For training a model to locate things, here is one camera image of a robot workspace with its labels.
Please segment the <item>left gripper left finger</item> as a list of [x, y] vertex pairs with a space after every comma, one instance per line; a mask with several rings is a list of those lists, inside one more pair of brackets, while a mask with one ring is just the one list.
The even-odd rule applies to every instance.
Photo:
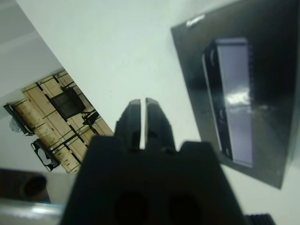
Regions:
[[117, 137], [125, 149], [139, 150], [141, 138], [141, 102], [131, 100], [121, 117], [116, 122], [114, 136]]

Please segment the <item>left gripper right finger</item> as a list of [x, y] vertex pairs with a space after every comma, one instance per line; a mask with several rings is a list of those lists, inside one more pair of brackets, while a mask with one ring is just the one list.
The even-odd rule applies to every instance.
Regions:
[[145, 148], [156, 152], [175, 153], [172, 127], [158, 101], [147, 97], [145, 103]]

